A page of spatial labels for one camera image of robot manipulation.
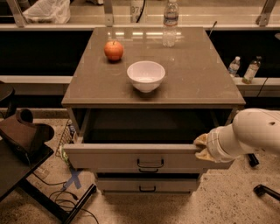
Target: gray countertop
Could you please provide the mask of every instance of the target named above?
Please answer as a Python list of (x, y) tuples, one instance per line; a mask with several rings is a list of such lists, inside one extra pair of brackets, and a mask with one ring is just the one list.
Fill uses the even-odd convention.
[[(75, 108), (233, 108), (244, 105), (239, 90), (202, 27), (178, 28), (173, 48), (162, 45), (162, 28), (95, 28), (62, 101)], [(109, 62), (110, 39), (124, 47)], [(130, 84), (127, 68), (139, 60), (161, 64), (163, 83), (149, 94)]]

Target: cabinet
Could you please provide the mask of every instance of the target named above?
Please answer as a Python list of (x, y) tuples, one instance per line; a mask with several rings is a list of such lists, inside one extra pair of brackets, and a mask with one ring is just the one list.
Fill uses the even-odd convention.
[[(191, 193), (208, 169), (231, 165), (198, 160), (193, 140), (229, 123), (242, 96), (203, 28), (180, 28), (173, 48), (162, 46), (161, 32), (96, 28), (64, 96), (77, 131), (65, 151), (73, 167), (93, 172), (103, 193)], [(116, 63), (103, 54), (109, 39), (124, 46)], [(139, 60), (166, 71), (152, 93), (135, 90), (126, 75)]]

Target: chair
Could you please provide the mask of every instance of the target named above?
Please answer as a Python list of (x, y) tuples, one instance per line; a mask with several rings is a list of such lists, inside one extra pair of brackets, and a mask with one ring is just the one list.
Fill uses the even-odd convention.
[(7, 107), (7, 111), (3, 118), (7, 118), (15, 114), (17, 105), (14, 99), (15, 89), (11, 84), (0, 81), (0, 106)]
[(257, 196), (261, 197), (263, 196), (265, 193), (267, 193), (268, 195), (270, 195), (271, 197), (275, 198), (276, 200), (280, 201), (280, 194), (273, 191), (272, 189), (268, 188), (265, 185), (258, 185), (254, 188), (254, 192), (256, 193)]

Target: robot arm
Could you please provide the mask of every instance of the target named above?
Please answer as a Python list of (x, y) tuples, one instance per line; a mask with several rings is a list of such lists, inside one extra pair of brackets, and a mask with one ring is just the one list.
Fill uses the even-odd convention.
[(228, 126), (212, 129), (194, 144), (205, 149), (197, 158), (226, 163), (258, 150), (280, 154), (280, 111), (248, 108), (239, 112)]

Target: drawer handle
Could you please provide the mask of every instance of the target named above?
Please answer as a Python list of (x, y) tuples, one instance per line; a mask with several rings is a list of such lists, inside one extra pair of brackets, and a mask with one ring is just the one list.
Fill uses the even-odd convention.
[(139, 192), (141, 193), (154, 193), (157, 190), (157, 188), (154, 186), (153, 189), (142, 189), (141, 186), (139, 186)]
[(145, 166), (145, 165), (140, 164), (140, 159), (137, 160), (137, 165), (138, 165), (138, 167), (140, 167), (140, 168), (145, 168), (145, 169), (149, 169), (149, 168), (151, 168), (151, 169), (161, 168), (161, 167), (164, 166), (164, 164), (165, 164), (165, 161), (164, 161), (163, 159), (161, 160), (161, 164), (160, 164), (160, 165), (155, 165), (155, 166)]
[(148, 173), (155, 173), (158, 172), (158, 169), (154, 170), (154, 171), (144, 171), (142, 169), (139, 169), (140, 172), (148, 172)]

